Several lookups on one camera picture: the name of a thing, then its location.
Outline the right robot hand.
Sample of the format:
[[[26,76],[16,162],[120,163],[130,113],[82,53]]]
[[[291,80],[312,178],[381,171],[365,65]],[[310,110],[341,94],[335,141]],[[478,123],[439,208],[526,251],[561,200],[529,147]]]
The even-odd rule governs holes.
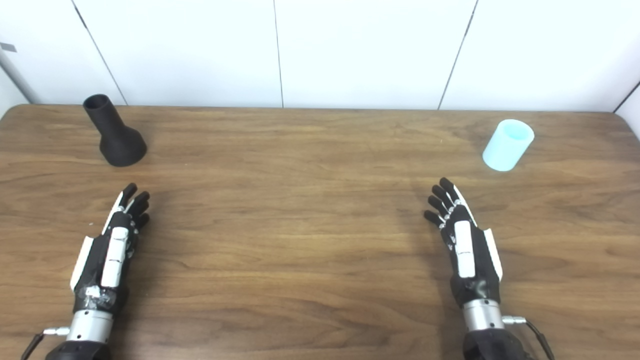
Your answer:
[[[482,230],[458,187],[442,177],[432,187],[424,218],[438,228],[452,266],[449,284],[458,306],[471,301],[501,302],[501,260],[492,231]]]

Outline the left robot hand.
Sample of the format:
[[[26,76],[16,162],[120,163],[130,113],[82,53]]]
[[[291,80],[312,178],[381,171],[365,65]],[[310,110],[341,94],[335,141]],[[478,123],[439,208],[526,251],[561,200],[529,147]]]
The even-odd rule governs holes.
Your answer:
[[[150,221],[150,193],[128,184],[117,196],[102,232],[87,236],[71,273],[73,313],[98,311],[117,316],[130,297],[127,285],[140,231]]]

